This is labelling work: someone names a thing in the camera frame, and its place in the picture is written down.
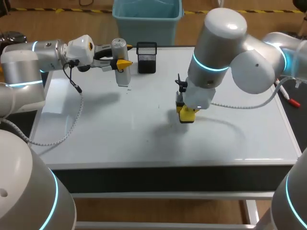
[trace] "white tabletop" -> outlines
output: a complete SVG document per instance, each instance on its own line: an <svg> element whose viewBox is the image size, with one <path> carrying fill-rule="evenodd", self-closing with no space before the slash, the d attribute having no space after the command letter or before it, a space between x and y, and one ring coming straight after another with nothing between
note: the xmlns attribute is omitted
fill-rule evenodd
<svg viewBox="0 0 307 230"><path fill-rule="evenodd" d="M193 124L179 123L175 79L178 73L186 78L193 49L159 48L156 73L148 75L137 73L137 55L130 50L134 64L128 88L117 86L113 71L81 73L74 68L73 80L84 95L76 129L56 147L32 148L51 169L294 164L301 152L278 96L254 110L211 106L199 111ZM256 105L271 93L241 91L228 71L213 100ZM46 143L62 138L79 105L80 96L64 73L53 72L32 139Z"/></svg>

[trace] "plastic bin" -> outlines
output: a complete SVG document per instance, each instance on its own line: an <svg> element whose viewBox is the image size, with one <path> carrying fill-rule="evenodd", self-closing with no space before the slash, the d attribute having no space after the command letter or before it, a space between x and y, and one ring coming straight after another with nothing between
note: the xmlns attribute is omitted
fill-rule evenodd
<svg viewBox="0 0 307 230"><path fill-rule="evenodd" d="M176 26L184 15L181 0L114 0L113 17L127 44L174 45Z"/></svg>

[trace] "wooden floor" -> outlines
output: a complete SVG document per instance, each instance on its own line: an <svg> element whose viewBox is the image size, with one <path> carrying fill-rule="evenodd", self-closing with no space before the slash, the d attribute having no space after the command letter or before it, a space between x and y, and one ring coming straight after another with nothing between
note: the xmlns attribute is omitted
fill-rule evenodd
<svg viewBox="0 0 307 230"><path fill-rule="evenodd" d="M186 11L210 10L214 0L182 0ZM79 8L77 0L11 0L13 7ZM95 0L85 9L112 9L112 0ZM225 0L225 7L235 10L294 10L291 0ZM248 32L257 38L273 31L297 32L303 14L245 13ZM194 45L205 14L185 15L177 26L176 44ZM116 21L111 14L83 12L19 11L0 18L2 31L20 31L28 41L62 39L69 41L88 34L96 44L108 44L118 36ZM148 199L75 199L79 221L137 221L179 223L240 224L239 201L148 200ZM260 216L270 201L258 201Z"/></svg>

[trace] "red marker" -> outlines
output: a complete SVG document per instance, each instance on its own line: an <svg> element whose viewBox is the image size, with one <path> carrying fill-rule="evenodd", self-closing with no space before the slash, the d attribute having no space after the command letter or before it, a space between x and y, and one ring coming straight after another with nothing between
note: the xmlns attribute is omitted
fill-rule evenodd
<svg viewBox="0 0 307 230"><path fill-rule="evenodd" d="M279 80L278 80L278 79L276 80L275 84L276 84L276 85L279 84ZM299 102L297 102L296 100L290 99L289 94L287 93L287 91L284 89L283 86L281 86L281 87L279 88L279 90L280 90L280 92L283 94L283 97L288 101L288 103L289 103L290 105L292 105L292 106L295 107L295 108L299 108L299 107L301 106L301 104L300 104Z"/></svg>

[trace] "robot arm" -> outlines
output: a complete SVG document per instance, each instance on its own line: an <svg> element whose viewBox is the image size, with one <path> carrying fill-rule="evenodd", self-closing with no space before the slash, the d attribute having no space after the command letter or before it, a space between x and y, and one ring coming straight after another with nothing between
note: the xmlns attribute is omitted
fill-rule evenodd
<svg viewBox="0 0 307 230"><path fill-rule="evenodd" d="M215 88L229 68L241 90L257 94L268 90L281 75L307 80L303 75L306 54L307 44L301 40L271 33L260 41L247 33L246 20L238 12L226 8L210 11L188 77L185 82L179 81L179 85L187 85L177 92L180 121L192 123L198 110L209 108Z"/></svg>
<svg viewBox="0 0 307 230"><path fill-rule="evenodd" d="M8 113L37 110L45 105L41 72L76 66L85 72L90 68L115 70L119 86L130 82L128 49L132 46L117 38L111 45L95 46L90 36L83 35L64 44L61 40L14 44L5 47L1 56L5 82L0 85L0 117ZM103 57L113 59L100 60Z"/></svg>

